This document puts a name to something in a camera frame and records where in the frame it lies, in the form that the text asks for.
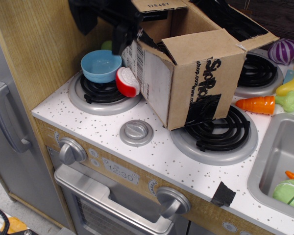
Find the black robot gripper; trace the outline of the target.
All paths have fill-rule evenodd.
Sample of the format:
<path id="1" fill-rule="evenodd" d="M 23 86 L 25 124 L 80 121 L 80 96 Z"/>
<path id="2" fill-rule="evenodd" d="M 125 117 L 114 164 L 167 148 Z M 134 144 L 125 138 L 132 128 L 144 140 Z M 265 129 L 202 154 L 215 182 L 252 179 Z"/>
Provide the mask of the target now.
<path id="1" fill-rule="evenodd" d="M 96 27 L 98 18 L 116 26 L 112 35 L 113 55 L 121 56 L 141 36 L 141 28 L 136 26 L 143 20 L 143 15 L 130 0 L 69 0 L 69 8 L 83 35 Z"/>

